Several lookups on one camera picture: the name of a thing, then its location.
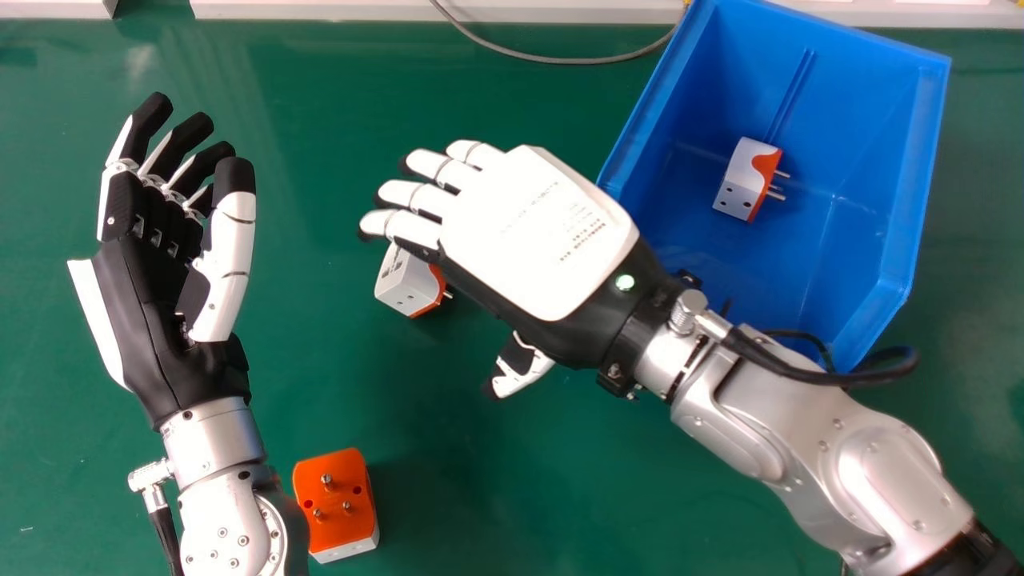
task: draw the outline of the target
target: blue plastic container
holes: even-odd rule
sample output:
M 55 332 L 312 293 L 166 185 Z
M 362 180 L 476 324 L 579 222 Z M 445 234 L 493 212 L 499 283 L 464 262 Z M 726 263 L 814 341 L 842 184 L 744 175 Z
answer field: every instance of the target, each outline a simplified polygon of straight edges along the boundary
M 781 6 L 697 0 L 598 184 L 666 268 L 732 298 L 730 320 L 812 332 L 849 370 L 910 291 L 948 72 Z M 752 223 L 712 209 L 740 136 L 782 149 L 793 175 Z

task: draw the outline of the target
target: bolt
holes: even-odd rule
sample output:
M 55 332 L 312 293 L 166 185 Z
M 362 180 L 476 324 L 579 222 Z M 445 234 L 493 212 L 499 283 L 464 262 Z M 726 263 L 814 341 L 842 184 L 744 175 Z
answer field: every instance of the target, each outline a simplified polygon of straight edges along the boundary
M 629 292 L 637 285 L 637 280 L 628 274 L 624 274 L 615 278 L 615 288 L 620 292 Z
M 693 320 L 707 310 L 708 296 L 705 296 L 703 292 L 693 289 L 683 290 L 672 306 L 669 328 L 680 336 L 689 336 L 693 333 Z

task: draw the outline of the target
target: orange and white plug adapter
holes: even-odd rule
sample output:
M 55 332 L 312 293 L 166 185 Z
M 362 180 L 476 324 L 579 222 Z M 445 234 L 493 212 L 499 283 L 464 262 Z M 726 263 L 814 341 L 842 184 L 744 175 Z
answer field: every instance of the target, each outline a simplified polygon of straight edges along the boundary
M 309 523 L 309 554 L 327 564 L 377 547 L 380 527 L 362 454 L 347 448 L 302 460 L 292 471 Z
M 776 175 L 790 177 L 778 170 L 781 159 L 782 151 L 776 147 L 745 136 L 739 138 L 713 207 L 752 222 L 766 197 L 784 201 L 785 197 L 780 194 L 782 189 L 772 183 Z
M 440 305 L 443 298 L 451 298 L 436 265 L 428 264 L 392 242 L 377 274 L 374 296 L 401 314 L 416 318 Z

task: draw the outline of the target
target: white wall edge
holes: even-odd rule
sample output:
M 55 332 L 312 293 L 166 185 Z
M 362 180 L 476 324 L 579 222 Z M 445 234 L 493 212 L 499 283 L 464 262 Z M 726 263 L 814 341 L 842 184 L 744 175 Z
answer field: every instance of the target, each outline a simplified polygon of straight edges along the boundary
M 857 27 L 1024 29 L 1024 8 L 1012 0 L 986 4 L 900 3 L 892 0 L 775 0 L 779 4 Z M 456 0 L 460 19 L 523 24 L 672 24 L 679 0 Z M 437 22 L 426 0 L 191 0 L 201 19 Z
M 117 7 L 118 0 L 0 0 L 0 19 L 111 19 Z

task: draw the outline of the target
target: adapter inside blue bin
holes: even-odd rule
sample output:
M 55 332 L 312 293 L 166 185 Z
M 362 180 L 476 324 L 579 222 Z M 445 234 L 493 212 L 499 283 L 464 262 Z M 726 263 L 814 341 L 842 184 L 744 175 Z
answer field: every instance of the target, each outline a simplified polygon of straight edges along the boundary
M 667 269 L 732 299 L 730 320 L 811 332 L 849 370 L 910 291 L 948 72 L 760 0 L 696 0 L 598 186 Z M 751 223 L 712 208 L 741 136 L 780 148 L 792 174 Z

